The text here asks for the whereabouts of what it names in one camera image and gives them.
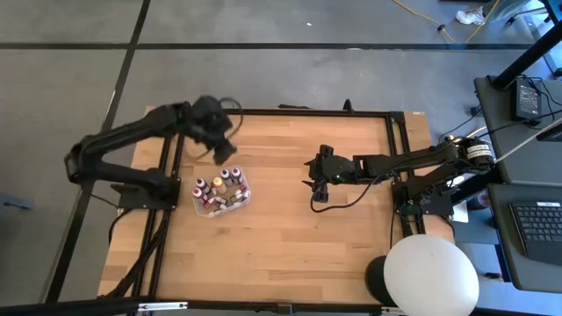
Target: wooden tabletop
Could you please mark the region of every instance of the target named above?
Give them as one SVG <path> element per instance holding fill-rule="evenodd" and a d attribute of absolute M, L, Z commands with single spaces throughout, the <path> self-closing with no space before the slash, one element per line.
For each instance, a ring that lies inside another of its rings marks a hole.
<path fill-rule="evenodd" d="M 431 145 L 425 115 L 409 112 L 406 119 L 412 150 Z M 247 115 L 232 142 L 238 152 L 225 166 L 242 166 L 251 188 L 250 203 L 218 218 L 199 217 L 191 202 L 194 181 L 218 175 L 220 168 L 212 164 L 210 156 L 193 161 L 190 156 L 203 148 L 186 140 L 180 168 L 182 193 L 172 212 L 157 297 L 377 304 L 365 288 L 364 271 L 370 260 L 389 251 L 390 182 L 372 186 L 353 207 L 314 213 L 309 208 L 312 192 L 300 181 L 307 179 L 303 163 L 315 157 L 320 144 L 349 158 L 353 154 L 389 154 L 385 121 Z M 160 139 L 138 143 L 133 167 L 157 166 L 161 149 Z M 169 165 L 174 150 L 170 150 Z M 331 185 L 329 205 L 347 204 L 363 189 Z M 147 211 L 133 211 L 116 225 L 99 294 L 112 290 L 133 265 L 146 218 Z M 442 219 L 425 216 L 424 220 L 427 233 L 453 241 L 450 227 Z M 401 238 L 400 221 L 395 217 L 394 243 Z M 149 273 L 142 293 L 148 292 L 148 279 Z"/>

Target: keyboard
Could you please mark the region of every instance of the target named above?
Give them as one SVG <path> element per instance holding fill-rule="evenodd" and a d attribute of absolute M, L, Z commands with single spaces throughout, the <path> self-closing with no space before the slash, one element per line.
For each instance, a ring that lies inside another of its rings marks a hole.
<path fill-rule="evenodd" d="M 514 202 L 509 206 L 525 255 L 562 265 L 562 203 Z"/>

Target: gray floor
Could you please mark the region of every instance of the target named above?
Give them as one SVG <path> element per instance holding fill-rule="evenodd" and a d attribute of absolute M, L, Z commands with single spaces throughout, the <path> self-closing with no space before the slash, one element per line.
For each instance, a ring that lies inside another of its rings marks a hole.
<path fill-rule="evenodd" d="M 408 2 L 444 23 L 457 38 L 473 27 L 452 15 L 469 4 Z M 141 1 L 0 2 L 0 41 L 127 42 Z M 161 0 L 148 12 L 141 42 L 444 43 L 435 28 L 389 1 Z M 477 43 L 529 43 L 525 25 L 499 21 Z M 137 119 L 147 104 L 231 96 L 245 107 L 280 103 L 340 109 L 424 111 L 433 140 L 478 104 L 472 79 L 498 74 L 521 52 L 399 51 L 137 51 L 116 125 Z M 50 262 L 74 202 L 62 157 L 101 126 L 123 51 L 0 50 L 0 191 L 30 198 L 32 212 L 0 209 L 0 305 L 40 300 Z M 547 77 L 539 61 L 528 72 Z M 458 130 L 482 126 L 476 118 Z M 128 164 L 132 149 L 110 160 Z M 96 193 L 116 200 L 106 184 Z M 92 201 L 61 298 L 94 298 L 115 211 Z M 497 270 L 493 248 L 464 251 L 482 269 Z M 558 294 L 518 291 L 481 280 L 479 306 L 562 313 Z M 208 312 L 221 315 L 223 312 Z"/>

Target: white ball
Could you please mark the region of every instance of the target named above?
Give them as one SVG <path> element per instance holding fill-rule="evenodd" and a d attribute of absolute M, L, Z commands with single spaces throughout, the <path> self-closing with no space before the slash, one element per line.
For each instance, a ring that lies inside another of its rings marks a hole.
<path fill-rule="evenodd" d="M 469 315 L 478 301 L 476 270 L 457 246 L 431 235 L 399 241 L 385 260 L 385 284 L 410 316 Z"/>

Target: small bottle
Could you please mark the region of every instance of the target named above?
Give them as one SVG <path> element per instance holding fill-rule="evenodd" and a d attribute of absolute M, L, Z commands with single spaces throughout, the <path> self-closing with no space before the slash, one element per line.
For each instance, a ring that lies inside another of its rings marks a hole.
<path fill-rule="evenodd" d="M 209 184 L 207 184 L 207 182 L 201 178 L 197 179 L 197 187 L 200 188 L 205 194 L 209 194 L 209 191 L 211 190 Z"/>
<path fill-rule="evenodd" d="M 201 189 L 193 189 L 193 197 L 201 201 L 202 203 L 206 202 L 209 198 Z"/>
<path fill-rule="evenodd" d="M 219 192 L 219 194 L 224 194 L 227 192 L 227 186 L 222 182 L 222 179 L 219 177 L 214 178 L 213 187 L 217 189 L 217 192 Z"/>
<path fill-rule="evenodd" d="M 223 169 L 220 172 L 220 177 L 222 178 L 222 182 L 224 182 L 227 186 L 233 185 L 232 177 L 230 177 L 230 172 L 227 169 Z"/>
<path fill-rule="evenodd" d="M 244 179 L 242 178 L 242 172 L 238 168 L 232 169 L 232 178 L 234 184 L 242 184 Z"/>

